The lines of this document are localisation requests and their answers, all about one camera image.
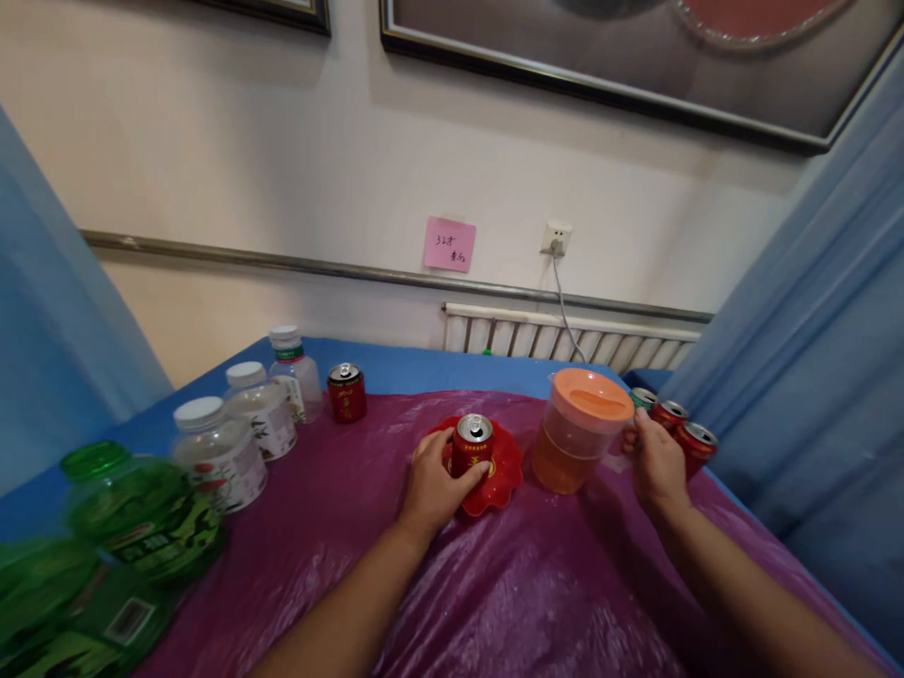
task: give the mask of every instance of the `orange pitcher lid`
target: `orange pitcher lid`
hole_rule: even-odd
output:
[[[634,417],[634,401],[619,384],[577,367],[556,372],[551,399],[566,419],[597,433],[616,433]]]

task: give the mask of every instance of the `purple plastic sheet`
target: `purple plastic sheet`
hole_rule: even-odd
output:
[[[482,412],[525,452],[543,401],[454,391],[372,395],[360,422],[328,415],[269,465],[264,494],[229,519],[230,546],[136,676],[243,676],[395,519],[412,451],[445,417]],[[883,662],[803,566],[704,474],[695,504],[855,646]],[[672,568],[630,471],[600,466],[574,496],[525,473],[509,506],[457,516],[415,576],[377,676],[743,675]]]

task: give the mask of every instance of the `plastic bottle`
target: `plastic bottle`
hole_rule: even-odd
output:
[[[104,441],[80,447],[60,467],[73,484],[70,530],[154,583],[181,586],[200,577],[226,544],[210,502],[166,460],[134,458]]]
[[[0,673],[124,676],[170,623],[174,600],[80,540],[0,547]]]
[[[317,363],[304,354],[298,325],[281,325],[270,330],[270,344],[276,362],[269,375],[289,394],[292,416],[301,424],[311,424],[323,412],[323,391]]]
[[[245,417],[231,417],[222,398],[189,400],[178,408],[180,435],[172,457],[188,481],[220,513],[235,513],[257,499],[266,485],[266,466]]]
[[[268,378],[260,363],[235,364],[226,370],[226,380],[231,387],[223,397],[227,412],[249,420],[264,461],[284,457],[299,433],[283,386]]]

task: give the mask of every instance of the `small plastic bottle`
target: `small plastic bottle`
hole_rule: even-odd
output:
[[[260,496],[266,466],[247,418],[230,417],[215,396],[189,400],[172,418],[182,431],[172,457],[214,509],[235,513]]]
[[[299,433],[283,385],[266,375],[260,363],[239,363],[226,370],[230,389],[223,399],[232,416],[244,416],[264,461],[284,457]]]
[[[292,416],[300,424],[312,424],[323,412],[323,391],[317,375],[317,363],[304,354],[298,325],[281,325],[270,330],[270,344],[276,352],[276,362],[269,375],[285,388],[289,395]]]

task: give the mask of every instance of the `power cord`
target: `power cord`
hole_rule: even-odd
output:
[[[568,333],[568,338],[572,340],[572,346],[574,346],[574,350],[577,351],[577,354],[581,357],[581,360],[586,363],[587,356],[584,355],[584,351],[582,351],[581,347],[577,344],[576,341],[574,341],[574,333],[572,332],[572,327],[568,324],[568,317],[565,315],[565,298],[562,296],[562,283],[558,280],[558,260],[559,258],[565,256],[565,252],[562,251],[562,241],[558,238],[553,240],[553,242],[550,243],[549,249],[552,250],[550,252],[550,256],[553,257],[553,272],[556,274],[558,305],[562,309],[562,322],[565,323],[565,331]]]

